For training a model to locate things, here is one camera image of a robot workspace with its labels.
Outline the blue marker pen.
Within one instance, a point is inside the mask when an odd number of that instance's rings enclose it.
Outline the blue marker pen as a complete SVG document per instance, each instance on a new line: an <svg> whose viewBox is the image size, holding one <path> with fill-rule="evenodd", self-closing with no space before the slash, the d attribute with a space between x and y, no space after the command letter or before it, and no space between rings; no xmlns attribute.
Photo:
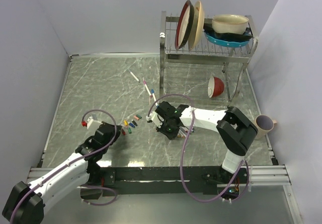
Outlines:
<svg viewBox="0 0 322 224"><path fill-rule="evenodd" d="M155 101L155 106L158 107L158 102L157 102L157 99L156 99L156 96L155 96L155 92L154 92L153 89L151 89L151 94L152 94L153 100Z"/></svg>

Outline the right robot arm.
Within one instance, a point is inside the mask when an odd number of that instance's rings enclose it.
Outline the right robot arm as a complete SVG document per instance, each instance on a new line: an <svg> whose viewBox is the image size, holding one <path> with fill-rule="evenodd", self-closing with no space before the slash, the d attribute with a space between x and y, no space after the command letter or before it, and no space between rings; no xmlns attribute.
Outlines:
<svg viewBox="0 0 322 224"><path fill-rule="evenodd" d="M226 110L198 109L188 105L177 108L163 101L150 113L158 132L169 140L174 139L181 127L199 127L218 132L227 153L221 165L220 177L226 183L238 176L238 166L258 134L257 127L237 107Z"/></svg>

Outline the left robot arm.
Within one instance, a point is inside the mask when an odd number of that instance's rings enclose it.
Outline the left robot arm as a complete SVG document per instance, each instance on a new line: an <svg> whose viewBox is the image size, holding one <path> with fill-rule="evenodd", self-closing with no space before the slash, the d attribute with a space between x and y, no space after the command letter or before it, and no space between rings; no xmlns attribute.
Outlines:
<svg viewBox="0 0 322 224"><path fill-rule="evenodd" d="M63 163L44 176L11 190L2 215L10 223L41 223L45 214L78 186L103 182L98 161L120 136L122 127L102 122Z"/></svg>

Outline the pink marker pen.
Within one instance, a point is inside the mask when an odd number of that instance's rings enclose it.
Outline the pink marker pen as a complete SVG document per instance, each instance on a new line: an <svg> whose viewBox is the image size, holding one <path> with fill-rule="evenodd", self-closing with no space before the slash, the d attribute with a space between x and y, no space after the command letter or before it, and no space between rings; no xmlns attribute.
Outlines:
<svg viewBox="0 0 322 224"><path fill-rule="evenodd" d="M144 87L145 87L145 89L146 89L146 91L147 91L147 93L148 93L149 97L152 97L152 93L151 93L151 91L150 91L149 87L147 86L147 83L146 83L146 81L145 81L144 77L142 78L142 80L143 80L143 85L144 85Z"/></svg>

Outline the white marker pen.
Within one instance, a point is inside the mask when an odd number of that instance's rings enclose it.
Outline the white marker pen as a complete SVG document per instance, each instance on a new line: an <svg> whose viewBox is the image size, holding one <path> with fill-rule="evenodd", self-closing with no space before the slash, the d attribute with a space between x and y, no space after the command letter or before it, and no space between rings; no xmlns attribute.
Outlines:
<svg viewBox="0 0 322 224"><path fill-rule="evenodd" d="M138 83L140 83L140 79L131 71L131 70L128 70L129 71L129 73L134 77L134 79L138 82Z"/></svg>

